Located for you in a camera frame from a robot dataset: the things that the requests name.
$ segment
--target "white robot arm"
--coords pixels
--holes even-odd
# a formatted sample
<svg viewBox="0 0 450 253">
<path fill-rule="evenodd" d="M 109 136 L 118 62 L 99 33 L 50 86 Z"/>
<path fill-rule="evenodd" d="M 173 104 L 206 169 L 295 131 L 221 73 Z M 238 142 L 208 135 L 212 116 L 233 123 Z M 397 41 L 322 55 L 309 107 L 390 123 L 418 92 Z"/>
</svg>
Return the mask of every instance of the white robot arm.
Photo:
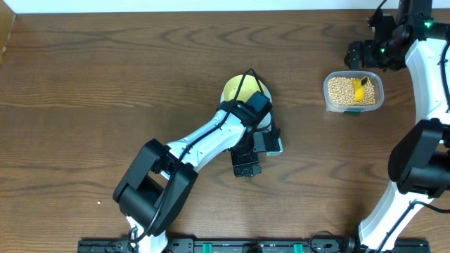
<svg viewBox="0 0 450 253">
<path fill-rule="evenodd" d="M 435 152 L 439 143 L 446 141 L 448 146 L 450 141 L 446 83 L 450 25 L 434 22 L 430 15 L 428 0 L 400 1 L 397 20 L 378 8 L 368 19 L 375 39 L 354 42 L 345 58 L 352 69 L 357 69 L 359 60 L 363 67 L 407 67 L 416 101 L 416 126 L 391 153 L 387 190 L 358 226 L 360 249 L 392 250 L 398 235 L 423 207 L 414 203 L 429 204 L 450 186 L 449 154 Z"/>
<path fill-rule="evenodd" d="M 155 139 L 145 144 L 116 187 L 113 199 L 130 223 L 134 252 L 161 253 L 166 248 L 166 227 L 181 211 L 198 172 L 219 153 L 231 151 L 234 174 L 239 177 L 261 173 L 257 152 L 283 152 L 280 130 L 271 117 L 270 93 L 257 77 L 245 79 L 249 71 L 239 86 L 227 84 L 225 91 L 234 99 L 222 94 L 218 111 L 204 126 L 167 145 Z M 246 93 L 242 97 L 241 89 Z M 149 177 L 149 171 L 169 181 L 165 189 Z"/>
</svg>

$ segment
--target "black mounting rail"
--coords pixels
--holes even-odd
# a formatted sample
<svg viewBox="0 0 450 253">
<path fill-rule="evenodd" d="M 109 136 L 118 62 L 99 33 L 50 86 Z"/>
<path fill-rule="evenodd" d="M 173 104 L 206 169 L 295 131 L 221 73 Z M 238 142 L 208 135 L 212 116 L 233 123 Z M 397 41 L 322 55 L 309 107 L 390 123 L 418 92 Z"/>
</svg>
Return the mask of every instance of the black mounting rail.
<svg viewBox="0 0 450 253">
<path fill-rule="evenodd" d="M 319 253 L 353 252 L 340 249 L 341 240 L 313 239 L 311 246 Z M 134 248 L 126 238 L 121 240 L 80 240 L 77 253 L 132 253 Z M 193 240 L 169 239 L 164 253 L 313 253 L 308 240 Z M 427 241 L 398 241 L 391 253 L 431 253 Z"/>
</svg>

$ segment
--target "wood grain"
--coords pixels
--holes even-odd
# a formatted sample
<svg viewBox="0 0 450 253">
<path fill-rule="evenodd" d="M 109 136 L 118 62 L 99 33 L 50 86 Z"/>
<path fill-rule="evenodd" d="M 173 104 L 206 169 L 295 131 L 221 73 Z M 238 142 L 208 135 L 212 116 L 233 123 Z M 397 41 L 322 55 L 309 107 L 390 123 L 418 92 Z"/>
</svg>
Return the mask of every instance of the wood grain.
<svg viewBox="0 0 450 253">
<path fill-rule="evenodd" d="M 449 22 L 449 11 L 435 11 Z M 209 120 L 249 67 L 274 100 L 285 152 L 236 179 L 223 153 L 169 232 L 198 238 L 349 235 L 388 183 L 391 149 L 415 117 L 408 70 L 383 73 L 386 103 L 326 112 L 323 81 L 370 39 L 371 11 L 22 15 L 0 67 L 0 248 L 74 252 L 128 225 L 112 193 L 140 147 Z M 450 205 L 448 194 L 435 201 Z M 402 233 L 448 252 L 450 220 L 428 210 Z"/>
</svg>

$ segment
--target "clear plastic container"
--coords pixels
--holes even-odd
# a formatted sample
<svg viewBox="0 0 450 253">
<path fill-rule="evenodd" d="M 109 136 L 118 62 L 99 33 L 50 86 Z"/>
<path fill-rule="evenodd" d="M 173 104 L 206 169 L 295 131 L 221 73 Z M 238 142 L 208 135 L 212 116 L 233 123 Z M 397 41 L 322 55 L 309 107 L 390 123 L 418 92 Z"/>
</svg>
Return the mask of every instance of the clear plastic container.
<svg viewBox="0 0 450 253">
<path fill-rule="evenodd" d="M 357 78 L 362 79 L 368 77 L 373 84 L 375 92 L 375 105 L 367 106 L 351 106 L 351 105 L 336 105 L 330 99 L 328 93 L 328 81 L 333 77 Z M 327 76 L 323 83 L 323 93 L 325 94 L 326 110 L 330 112 L 366 112 L 369 110 L 378 109 L 385 100 L 385 92 L 383 90 L 383 83 L 378 75 L 368 71 L 338 71 L 333 72 Z"/>
</svg>

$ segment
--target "chickpea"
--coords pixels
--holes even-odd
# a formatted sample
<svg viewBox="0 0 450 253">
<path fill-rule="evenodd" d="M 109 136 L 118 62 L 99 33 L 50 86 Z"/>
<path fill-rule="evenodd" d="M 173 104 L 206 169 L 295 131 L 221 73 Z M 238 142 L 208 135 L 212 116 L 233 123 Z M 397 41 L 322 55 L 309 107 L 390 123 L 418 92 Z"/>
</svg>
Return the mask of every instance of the chickpea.
<svg viewBox="0 0 450 253">
<path fill-rule="evenodd" d="M 352 80 L 356 78 L 334 77 L 328 81 L 328 93 L 333 103 L 337 105 L 351 105 L 351 106 L 367 106 L 375 105 L 375 90 L 370 79 L 364 85 L 363 100 L 355 102 L 354 87 Z"/>
</svg>

